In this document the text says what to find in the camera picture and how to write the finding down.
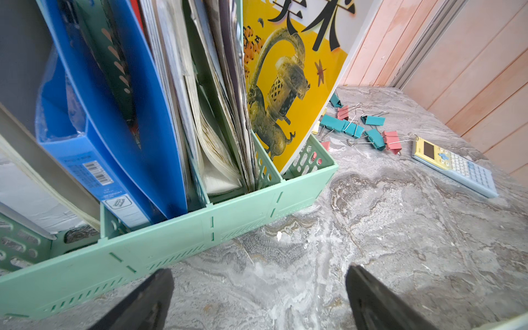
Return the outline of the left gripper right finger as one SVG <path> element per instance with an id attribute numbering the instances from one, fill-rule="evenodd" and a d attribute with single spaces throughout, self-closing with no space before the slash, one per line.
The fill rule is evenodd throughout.
<path id="1" fill-rule="evenodd" d="M 349 267 L 345 285 L 357 329 L 436 328 L 360 265 Z"/>

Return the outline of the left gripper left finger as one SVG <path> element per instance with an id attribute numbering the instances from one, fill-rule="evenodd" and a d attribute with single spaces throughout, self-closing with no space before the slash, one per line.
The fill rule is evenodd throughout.
<path id="1" fill-rule="evenodd" d="M 174 280 L 169 269 L 159 269 L 104 315 L 92 329 L 163 329 Z"/>

